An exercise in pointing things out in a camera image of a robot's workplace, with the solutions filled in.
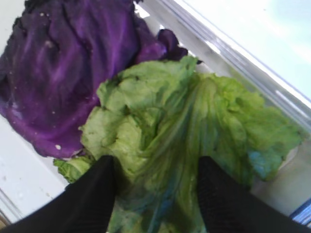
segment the white surface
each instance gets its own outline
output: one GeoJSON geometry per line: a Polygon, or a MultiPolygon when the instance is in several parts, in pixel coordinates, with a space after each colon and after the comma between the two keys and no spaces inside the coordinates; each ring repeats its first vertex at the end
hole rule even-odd
{"type": "Polygon", "coordinates": [[[186,3],[311,100],[310,0],[186,3]]]}
{"type": "Polygon", "coordinates": [[[2,117],[0,129],[0,189],[23,217],[58,196],[66,183],[49,168],[52,159],[39,157],[2,117]]]}
{"type": "Polygon", "coordinates": [[[0,1],[0,53],[12,32],[12,25],[24,9],[24,0],[0,1]]]}

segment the lettuce leaf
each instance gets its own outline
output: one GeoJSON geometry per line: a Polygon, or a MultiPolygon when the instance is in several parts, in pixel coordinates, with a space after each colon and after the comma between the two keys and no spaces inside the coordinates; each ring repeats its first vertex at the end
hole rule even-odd
{"type": "Polygon", "coordinates": [[[116,159],[110,233],[204,233],[196,197],[200,156],[212,156],[248,188],[256,175],[273,178],[306,136],[258,93],[197,73],[196,63],[190,56],[145,62],[100,85],[101,106],[81,130],[95,160],[116,159]]]}
{"type": "Polygon", "coordinates": [[[77,181],[96,162],[92,156],[81,156],[69,161],[54,160],[54,166],[58,167],[58,173],[67,179],[69,183],[77,181]]]}

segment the white speck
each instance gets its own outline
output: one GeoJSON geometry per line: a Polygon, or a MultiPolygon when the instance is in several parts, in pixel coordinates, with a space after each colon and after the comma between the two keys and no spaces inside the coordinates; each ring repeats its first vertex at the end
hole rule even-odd
{"type": "Polygon", "coordinates": [[[51,49],[51,48],[53,48],[53,43],[51,41],[47,40],[45,42],[45,46],[51,49]]]}

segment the red cabbage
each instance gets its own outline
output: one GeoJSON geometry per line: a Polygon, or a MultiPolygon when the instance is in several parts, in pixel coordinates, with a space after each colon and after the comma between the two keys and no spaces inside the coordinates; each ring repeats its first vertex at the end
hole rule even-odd
{"type": "Polygon", "coordinates": [[[99,104],[100,83],[136,63],[185,55],[175,38],[168,44],[151,34],[132,0],[25,6],[0,58],[0,114],[42,156],[82,149],[78,128],[99,104]]]}

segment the purple leafy vegetable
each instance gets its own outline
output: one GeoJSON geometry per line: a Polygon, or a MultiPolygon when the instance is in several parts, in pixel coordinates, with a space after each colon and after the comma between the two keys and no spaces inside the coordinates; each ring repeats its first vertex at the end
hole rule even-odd
{"type": "Polygon", "coordinates": [[[132,0],[25,6],[0,58],[0,114],[42,156],[82,149],[78,128],[99,104],[100,83],[132,64],[176,57],[178,45],[155,38],[132,0]]]}
{"type": "Polygon", "coordinates": [[[178,46],[179,42],[175,34],[167,29],[159,31],[157,39],[167,48],[167,59],[179,61],[183,56],[188,55],[188,50],[178,46]]]}

